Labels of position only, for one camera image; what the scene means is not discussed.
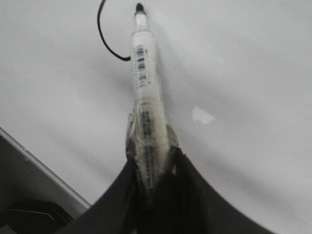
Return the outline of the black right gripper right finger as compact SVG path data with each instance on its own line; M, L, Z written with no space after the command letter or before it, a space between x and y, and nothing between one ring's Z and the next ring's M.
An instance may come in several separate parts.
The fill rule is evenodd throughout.
M180 148L176 173L166 172L152 193L148 234L270 234L238 211L201 176Z

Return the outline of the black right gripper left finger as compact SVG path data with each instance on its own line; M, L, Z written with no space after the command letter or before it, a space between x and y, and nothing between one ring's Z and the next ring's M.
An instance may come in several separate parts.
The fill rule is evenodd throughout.
M137 196L135 163L128 160L102 197L58 234L131 234Z

